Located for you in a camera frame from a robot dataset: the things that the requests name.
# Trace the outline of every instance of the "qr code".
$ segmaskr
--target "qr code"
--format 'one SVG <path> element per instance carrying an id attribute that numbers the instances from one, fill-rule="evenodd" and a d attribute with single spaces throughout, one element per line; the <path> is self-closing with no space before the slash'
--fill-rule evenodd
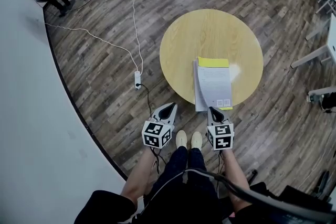
<path id="1" fill-rule="evenodd" d="M 224 107 L 228 107 L 228 106 L 231 106 L 230 105 L 230 99 L 225 99 L 224 100 Z"/>
<path id="2" fill-rule="evenodd" d="M 217 100 L 217 107 L 222 108 L 223 107 L 223 99 Z"/>

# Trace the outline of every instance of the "person's arm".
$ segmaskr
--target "person's arm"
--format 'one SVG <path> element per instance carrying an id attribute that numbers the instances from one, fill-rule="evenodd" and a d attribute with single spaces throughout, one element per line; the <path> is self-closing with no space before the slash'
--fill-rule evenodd
<path id="1" fill-rule="evenodd" d="M 146 146 L 120 194 L 121 196 L 130 199 L 135 207 L 137 207 L 138 198 L 145 193 L 152 172 L 154 159 L 155 156 L 151 149 Z"/>
<path id="2" fill-rule="evenodd" d="M 248 185 L 247 179 L 238 164 L 236 157 L 232 150 L 223 150 L 222 151 L 222 157 L 224 160 L 224 167 L 225 167 L 225 176 L 228 180 L 230 180 L 232 183 L 236 184 L 237 186 L 244 188 L 244 189 L 250 189 L 250 186 Z M 229 193 L 231 202 L 233 204 L 233 208 L 235 213 L 237 213 L 239 210 L 251 205 L 249 202 L 246 202 L 237 196 L 233 195 L 232 193 Z"/>

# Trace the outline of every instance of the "table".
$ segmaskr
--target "table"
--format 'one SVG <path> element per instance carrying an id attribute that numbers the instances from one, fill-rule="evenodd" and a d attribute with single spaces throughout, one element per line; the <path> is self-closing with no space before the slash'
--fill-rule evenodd
<path id="1" fill-rule="evenodd" d="M 292 68 L 298 67 L 299 65 L 302 65 L 303 63 L 308 62 L 325 52 L 328 52 L 330 56 L 321 60 L 321 63 L 325 63 L 329 60 L 333 60 L 334 63 L 336 63 L 336 17 L 333 13 L 330 16 L 330 19 L 324 21 L 320 26 L 318 26 L 312 33 L 310 33 L 306 37 L 306 40 L 309 40 L 317 33 L 321 32 L 325 28 L 325 26 L 329 26 L 327 44 L 302 57 L 300 60 L 293 62 L 290 65 Z M 308 96 L 311 96 L 312 94 L 321 95 L 331 92 L 336 92 L 336 87 L 326 87 L 322 89 L 311 90 L 308 92 Z"/>
<path id="2" fill-rule="evenodd" d="M 336 13 L 335 12 L 335 2 L 336 0 L 327 0 L 315 13 L 318 13 L 318 12 L 320 12 L 325 6 L 326 6 L 326 4 L 328 4 L 329 5 L 329 7 L 330 7 L 330 9 L 328 10 L 328 12 L 327 13 L 329 13 L 329 12 L 331 12 L 331 11 L 333 11 L 334 13 Z"/>
<path id="3" fill-rule="evenodd" d="M 235 16 L 215 9 L 184 14 L 165 32 L 160 46 L 163 74 L 182 98 L 195 104 L 193 60 L 229 60 L 233 105 L 246 100 L 263 74 L 263 53 L 253 32 Z"/>

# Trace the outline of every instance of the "white shoe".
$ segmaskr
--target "white shoe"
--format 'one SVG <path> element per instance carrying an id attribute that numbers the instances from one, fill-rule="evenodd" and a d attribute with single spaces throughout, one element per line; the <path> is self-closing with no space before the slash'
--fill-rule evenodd
<path id="1" fill-rule="evenodd" d="M 191 137 L 191 148 L 202 149 L 202 135 L 200 132 L 195 132 Z"/>
<path id="2" fill-rule="evenodd" d="M 176 135 L 176 147 L 184 146 L 187 148 L 187 135 L 185 131 L 180 130 Z"/>

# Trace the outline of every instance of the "black baseboard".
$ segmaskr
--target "black baseboard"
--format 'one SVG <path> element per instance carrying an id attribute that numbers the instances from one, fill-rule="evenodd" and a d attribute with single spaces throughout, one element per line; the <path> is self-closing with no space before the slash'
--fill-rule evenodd
<path id="1" fill-rule="evenodd" d="M 45 9 L 48 7 L 48 3 L 43 7 L 43 17 L 44 17 L 44 21 L 46 21 L 46 13 L 45 13 Z M 65 83 L 65 80 L 63 78 L 63 75 L 61 73 L 61 70 L 58 66 L 58 62 L 55 56 L 55 52 L 54 49 L 51 45 L 51 40 L 50 40 L 50 35 L 49 35 L 49 31 L 47 28 L 47 25 L 45 25 L 46 27 L 46 33 L 47 33 L 47 37 L 48 37 L 48 42 L 49 42 L 49 46 L 50 46 L 50 51 L 52 54 L 52 58 L 54 59 L 54 63 L 59 75 L 59 78 L 61 79 L 61 82 L 63 84 L 64 90 L 68 95 L 68 98 L 72 104 L 72 106 L 75 109 L 75 112 L 77 113 L 78 117 L 80 118 L 80 121 L 82 122 L 82 124 L 84 125 L 85 129 L 88 131 L 89 135 L 91 136 L 92 140 L 95 142 L 95 144 L 98 146 L 98 148 L 100 149 L 100 151 L 102 152 L 102 154 L 105 156 L 105 158 L 109 161 L 109 163 L 113 166 L 113 168 L 118 172 L 118 174 L 125 180 L 127 180 L 127 175 L 120 169 L 120 167 L 112 160 L 112 158 L 109 156 L 109 154 L 105 151 L 105 149 L 103 148 L 103 146 L 99 143 L 98 139 L 95 137 L 94 133 L 92 132 L 92 130 L 90 129 L 89 125 L 86 123 L 85 119 L 83 118 L 82 114 L 80 113 L 78 107 L 76 106 L 75 101 L 73 100 L 71 93 Z"/>

